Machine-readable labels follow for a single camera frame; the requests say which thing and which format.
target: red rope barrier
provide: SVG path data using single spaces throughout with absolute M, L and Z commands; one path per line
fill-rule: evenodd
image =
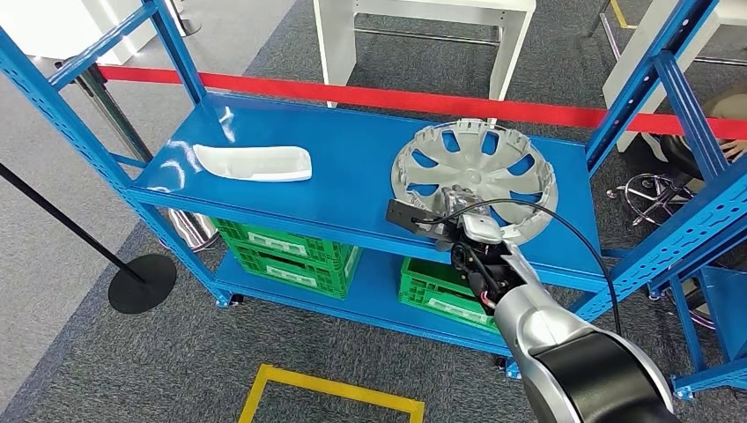
M 176 70 L 100 66 L 106 79 L 180 84 Z M 596 128 L 606 110 L 577 108 L 523 101 L 496 101 L 455 95 L 411 93 L 359 86 L 324 85 L 313 82 L 282 79 L 240 77 L 216 73 L 200 73 L 203 84 L 241 93 L 271 95 L 299 100 L 336 101 L 343 104 L 392 108 L 413 112 L 496 118 L 501 121 L 532 122 L 577 128 Z M 715 136 L 725 139 L 747 139 L 747 121 L 709 118 Z M 674 115 L 638 114 L 628 130 L 654 134 L 683 135 Z

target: green plastic crate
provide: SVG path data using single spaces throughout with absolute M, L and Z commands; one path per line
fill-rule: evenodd
M 243 242 L 264 251 L 275 251 L 305 259 L 306 263 L 339 266 L 352 246 L 311 236 L 289 234 L 266 227 L 243 225 L 231 220 L 211 218 L 223 239 L 229 244 Z
M 399 301 L 481 329 L 498 332 L 467 281 L 450 265 L 405 258 Z
M 344 300 L 358 267 L 362 249 L 351 247 L 338 266 L 304 263 L 298 257 L 255 249 L 246 242 L 229 242 L 245 271 Z

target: white table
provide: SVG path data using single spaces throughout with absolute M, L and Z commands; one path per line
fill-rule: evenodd
M 324 83 L 347 85 L 356 63 L 356 13 L 442 20 L 500 28 L 489 98 L 503 100 L 535 8 L 536 0 L 314 0 Z
M 625 81 L 630 77 L 633 69 L 635 69 L 641 57 L 643 57 L 646 48 L 651 44 L 676 3 L 677 0 L 654 0 L 648 7 L 646 15 L 644 15 L 638 25 L 638 29 L 632 35 L 632 38 L 625 47 L 625 51 L 620 56 L 620 60 L 618 60 L 618 63 L 612 69 L 610 76 L 607 77 L 607 81 L 604 83 L 602 90 L 607 107 L 617 98 Z M 700 50 L 714 36 L 716 30 L 726 25 L 747 26 L 747 1 L 721 0 L 716 5 L 711 16 L 706 19 L 703 26 L 692 37 L 690 44 L 687 45 L 683 54 L 677 59 L 680 69 L 686 71 L 695 57 L 700 53 Z M 646 102 L 643 103 L 640 112 L 654 113 L 659 105 L 662 104 L 665 97 L 666 93 L 660 83 Z M 618 140 L 618 150 L 624 152 L 636 135 L 638 135 L 637 132 L 625 132 Z M 651 149 L 654 151 L 656 157 L 666 161 L 659 143 L 651 137 L 644 137 L 644 139 L 651 145 Z
M 0 2 L 0 26 L 29 56 L 67 59 L 142 5 L 140 0 L 23 0 Z M 156 36 L 146 22 L 101 56 L 98 63 L 123 64 Z

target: white table leg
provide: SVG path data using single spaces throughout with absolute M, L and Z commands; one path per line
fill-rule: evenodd
M 356 62 L 353 0 L 314 0 L 314 15 L 324 84 L 347 85 Z
M 524 44 L 531 20 L 532 12 L 507 11 L 505 18 L 497 23 L 502 27 L 503 38 L 492 67 L 489 99 L 506 98 L 508 84 L 511 82 L 511 76 L 514 75 L 516 61 L 519 60 L 521 46 Z
M 638 29 L 636 29 L 631 40 L 628 42 L 627 47 L 620 56 L 620 60 L 612 69 L 612 72 L 607 77 L 607 81 L 604 83 L 602 89 L 604 93 L 604 99 L 609 107 L 612 102 L 617 98 L 618 94 L 623 88 L 623 85 L 630 77 L 635 66 L 640 62 L 640 59 L 646 52 L 647 47 L 654 40 L 654 37 L 658 34 L 659 29 L 662 27 L 664 21 L 671 14 L 674 6 L 677 4 L 674 0 L 654 0 L 651 6 L 648 8 L 646 15 L 640 21 Z M 677 59 L 682 71 L 686 71 L 690 67 L 690 64 L 695 57 L 700 53 L 700 50 L 705 47 L 708 40 L 714 35 L 719 25 L 721 24 L 718 13 L 718 6 L 714 13 L 706 19 L 706 22 L 698 30 L 695 36 L 685 48 L 683 54 Z M 661 84 L 651 93 L 651 95 L 643 103 L 640 108 L 640 113 L 654 113 L 656 109 L 662 104 L 662 101 L 666 98 L 666 93 Z M 618 151 L 624 152 L 628 146 L 632 143 L 633 139 L 638 135 L 638 132 L 625 132 L 618 140 Z M 661 153 L 661 147 L 653 141 L 647 140 L 651 145 L 654 154 L 660 160 L 663 159 Z

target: blue metal shelf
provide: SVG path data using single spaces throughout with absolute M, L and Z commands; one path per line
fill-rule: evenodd
M 747 353 L 747 273 L 705 267 L 699 280 L 724 359 L 741 359 Z
M 148 204 L 449 263 L 448 252 L 436 251 L 432 241 L 384 219 L 394 195 L 389 180 L 394 158 L 429 124 L 210 93 L 156 154 L 130 192 Z M 533 137 L 532 142 L 555 167 L 558 213 L 599 249 L 583 145 L 542 137 Z M 202 169 L 192 151 L 195 144 L 299 145 L 311 154 L 314 176 L 293 183 L 221 178 Z M 559 222 L 550 223 L 521 250 L 547 283 L 593 292 L 606 287 L 591 253 Z
M 509 354 L 503 338 L 493 332 L 399 302 L 397 287 L 402 260 L 400 256 L 380 251 L 364 251 L 344 301 L 246 273 L 231 252 L 218 268 L 214 283 L 232 293 L 489 353 Z

